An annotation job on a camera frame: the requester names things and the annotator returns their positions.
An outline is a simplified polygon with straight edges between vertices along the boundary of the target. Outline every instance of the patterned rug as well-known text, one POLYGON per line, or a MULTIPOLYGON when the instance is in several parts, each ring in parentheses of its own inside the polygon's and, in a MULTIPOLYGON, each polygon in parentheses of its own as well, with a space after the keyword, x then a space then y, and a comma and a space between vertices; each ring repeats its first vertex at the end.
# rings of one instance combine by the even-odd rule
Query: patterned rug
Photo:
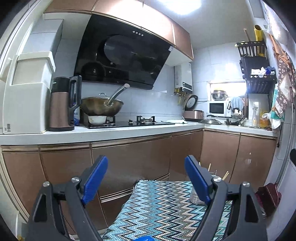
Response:
MULTIPOLYGON (((191 182, 139 181, 104 241, 131 241, 151 236, 156 241, 187 241, 198 227, 207 207, 189 201, 191 182)), ((213 240, 221 240, 228 222, 231 201, 213 240)))

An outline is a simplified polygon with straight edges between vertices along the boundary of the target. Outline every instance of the countertop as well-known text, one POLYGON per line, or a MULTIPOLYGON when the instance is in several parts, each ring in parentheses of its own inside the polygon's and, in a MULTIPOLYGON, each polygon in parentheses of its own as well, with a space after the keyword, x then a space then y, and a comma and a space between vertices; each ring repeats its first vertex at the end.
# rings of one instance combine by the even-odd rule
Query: countertop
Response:
POLYGON ((179 131, 190 131, 202 128, 269 137, 277 136, 272 131, 267 131, 263 129, 226 125, 208 125, 196 122, 189 122, 188 124, 131 126, 103 129, 88 129, 85 126, 76 126, 73 131, 46 131, 45 133, 41 134, 2 134, 0 135, 0 145, 48 145, 77 142, 95 142, 166 134, 179 131))

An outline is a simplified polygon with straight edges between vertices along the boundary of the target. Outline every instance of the black glass range hood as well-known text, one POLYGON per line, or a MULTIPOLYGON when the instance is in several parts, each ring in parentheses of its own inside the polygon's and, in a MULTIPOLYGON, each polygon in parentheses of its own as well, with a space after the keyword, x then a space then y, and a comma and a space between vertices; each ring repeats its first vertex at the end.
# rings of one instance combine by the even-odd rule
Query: black glass range hood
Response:
POLYGON ((171 45, 118 20, 92 15, 85 29, 75 66, 83 81, 151 90, 171 45))

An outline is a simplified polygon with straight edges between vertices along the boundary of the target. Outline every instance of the gas stove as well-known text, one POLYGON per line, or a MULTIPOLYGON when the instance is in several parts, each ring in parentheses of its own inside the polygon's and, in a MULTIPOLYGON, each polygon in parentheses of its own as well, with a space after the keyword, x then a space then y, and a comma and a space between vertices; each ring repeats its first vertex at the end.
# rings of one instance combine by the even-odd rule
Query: gas stove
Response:
POLYGON ((108 116, 107 120, 104 124, 94 125, 88 122, 88 118, 84 118, 84 125, 88 129, 96 129, 96 128, 114 128, 114 127, 131 127, 131 126, 160 126, 160 125, 174 125, 174 123, 155 121, 155 116, 151 116, 150 118, 143 118, 143 116, 139 115, 136 118, 136 121, 128 120, 128 121, 116 121, 115 116, 108 116))

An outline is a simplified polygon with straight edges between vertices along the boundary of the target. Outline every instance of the white microwave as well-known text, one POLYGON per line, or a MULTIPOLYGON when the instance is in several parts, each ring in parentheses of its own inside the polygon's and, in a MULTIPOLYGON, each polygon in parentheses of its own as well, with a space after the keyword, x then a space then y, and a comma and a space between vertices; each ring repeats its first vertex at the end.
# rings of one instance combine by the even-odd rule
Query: white microwave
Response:
POLYGON ((209 101, 209 114, 210 115, 215 115, 215 116, 221 116, 221 117, 230 117, 231 116, 231 110, 227 109, 227 106, 229 104, 228 100, 214 100, 214 101, 209 101))

